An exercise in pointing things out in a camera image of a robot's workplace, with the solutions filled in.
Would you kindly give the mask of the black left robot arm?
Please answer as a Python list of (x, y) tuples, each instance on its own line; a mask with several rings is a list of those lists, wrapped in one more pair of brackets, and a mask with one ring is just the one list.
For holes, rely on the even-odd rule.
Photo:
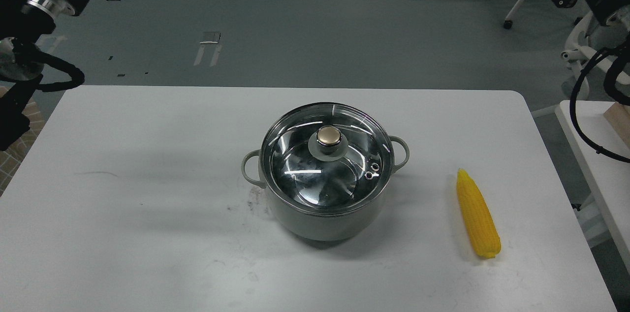
[(84, 72), (41, 51), (36, 42), (41, 36), (53, 33), (57, 16), (79, 16), (89, 2), (1, 0), (1, 79), (13, 83), (1, 97), (2, 151), (29, 131), (30, 120), (24, 115), (24, 109), (34, 92), (62, 92), (84, 83)]

